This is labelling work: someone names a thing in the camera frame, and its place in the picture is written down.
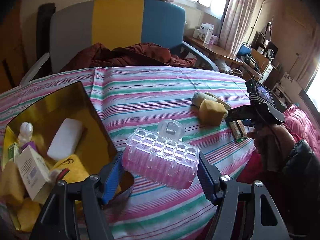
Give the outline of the person's right hand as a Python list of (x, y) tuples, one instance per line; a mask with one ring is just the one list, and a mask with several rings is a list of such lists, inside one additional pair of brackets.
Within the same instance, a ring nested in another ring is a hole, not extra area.
[(264, 169), (279, 172), (285, 159), (296, 144), (293, 136), (283, 125), (265, 126), (260, 130), (253, 129), (247, 136), (254, 139), (256, 151), (261, 155)]

